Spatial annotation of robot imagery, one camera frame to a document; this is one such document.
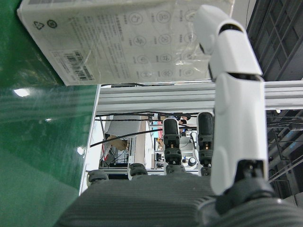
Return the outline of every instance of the ribbed rubber surface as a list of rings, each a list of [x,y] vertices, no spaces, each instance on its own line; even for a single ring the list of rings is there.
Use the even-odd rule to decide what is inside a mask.
[[[62,215],[56,227],[192,227],[197,207],[213,195],[209,177],[190,173],[100,181]]]
[[[303,210],[280,199],[258,199],[230,210],[209,227],[303,227]]]

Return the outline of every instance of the white box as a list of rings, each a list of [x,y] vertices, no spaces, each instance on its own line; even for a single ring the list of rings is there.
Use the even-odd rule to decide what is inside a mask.
[[[193,15],[234,0],[23,0],[18,16],[66,85],[209,79]]]

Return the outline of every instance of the robotic hand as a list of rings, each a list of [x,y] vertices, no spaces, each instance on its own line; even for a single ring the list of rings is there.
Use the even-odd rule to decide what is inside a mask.
[[[245,29],[207,5],[197,11],[194,26],[216,82],[214,139],[212,115],[201,113],[197,122],[203,176],[184,171],[178,123],[166,119],[166,176],[148,176],[142,165],[131,166],[131,181],[92,173],[96,181],[56,227],[303,226],[303,212],[274,198],[266,182],[264,84]]]
[[[201,50],[211,55],[209,71],[216,82],[211,186],[217,195],[225,194],[218,200],[220,212],[225,212],[231,208],[228,204],[238,205],[250,198],[274,195],[266,183],[264,83],[240,23],[216,7],[203,5],[196,13],[194,26]],[[203,118],[207,116],[198,116],[198,120]],[[208,134],[200,131],[203,123],[197,125],[198,136]],[[203,138],[198,141],[201,151]],[[244,188],[246,193],[239,201],[238,193]]]

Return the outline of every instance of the green tabletop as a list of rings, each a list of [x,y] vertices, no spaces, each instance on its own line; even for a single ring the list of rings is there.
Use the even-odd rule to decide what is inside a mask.
[[[0,11],[0,226],[48,227],[78,196],[97,86],[64,86],[19,3]]]

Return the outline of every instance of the barcode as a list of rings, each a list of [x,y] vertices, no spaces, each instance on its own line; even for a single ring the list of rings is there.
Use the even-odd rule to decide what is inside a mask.
[[[72,72],[77,75],[79,80],[94,80],[89,70],[83,64],[83,57],[80,52],[68,53],[64,55]]]

